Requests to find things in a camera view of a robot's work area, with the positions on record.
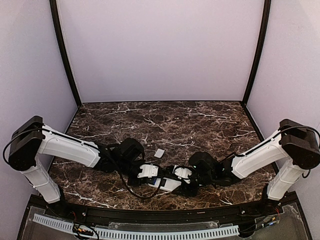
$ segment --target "marble surface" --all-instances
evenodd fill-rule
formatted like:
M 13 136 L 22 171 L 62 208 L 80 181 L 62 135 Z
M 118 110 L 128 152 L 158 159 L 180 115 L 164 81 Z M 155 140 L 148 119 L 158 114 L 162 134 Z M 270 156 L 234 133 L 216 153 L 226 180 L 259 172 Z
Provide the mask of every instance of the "marble surface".
M 67 134 L 103 144 L 135 138 L 144 146 L 146 161 L 162 167 L 188 165 L 197 151 L 209 152 L 221 161 L 233 151 L 241 153 L 260 142 L 239 102 L 232 101 L 87 103 Z M 161 159 L 154 157 L 158 148 L 165 150 Z M 150 200 L 140 200 L 124 189 L 116 172 L 55 158 L 49 174 L 71 203 L 127 210 L 202 209 L 256 201 L 275 176 L 268 165 L 232 186 L 203 187 L 196 197 L 160 191 Z M 155 188 L 143 185 L 132 190 L 148 196 Z

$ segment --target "lavender wall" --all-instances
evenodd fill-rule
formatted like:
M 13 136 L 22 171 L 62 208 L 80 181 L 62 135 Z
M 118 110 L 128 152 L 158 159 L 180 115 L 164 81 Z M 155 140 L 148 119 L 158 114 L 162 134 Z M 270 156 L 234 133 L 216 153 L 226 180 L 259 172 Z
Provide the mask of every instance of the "lavender wall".
M 84 102 L 241 100 L 263 0 L 59 0 Z
M 60 57 L 49 1 L 0 3 L 0 150 L 34 115 L 64 131 L 76 111 Z M 48 167 L 51 157 L 42 159 Z M 17 238 L 33 189 L 0 160 L 0 239 Z
M 265 137 L 289 118 L 320 131 L 320 1 L 272 1 L 248 108 Z M 293 186 L 320 240 L 320 166 Z

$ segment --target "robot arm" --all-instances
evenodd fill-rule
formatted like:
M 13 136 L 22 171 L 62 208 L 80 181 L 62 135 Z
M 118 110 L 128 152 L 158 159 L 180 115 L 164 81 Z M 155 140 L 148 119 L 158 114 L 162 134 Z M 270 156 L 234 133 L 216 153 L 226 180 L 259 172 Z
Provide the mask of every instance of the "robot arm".
M 113 163 L 101 154 L 103 146 L 58 132 L 43 124 L 39 116 L 21 126 L 11 141 L 8 164 L 20 171 L 49 204 L 59 202 L 63 193 L 42 166 L 39 154 L 68 159 L 107 173 L 115 170 Z M 143 147 L 132 138 L 123 141 L 113 153 L 116 158 L 127 160 L 127 167 L 140 154 L 144 155 Z

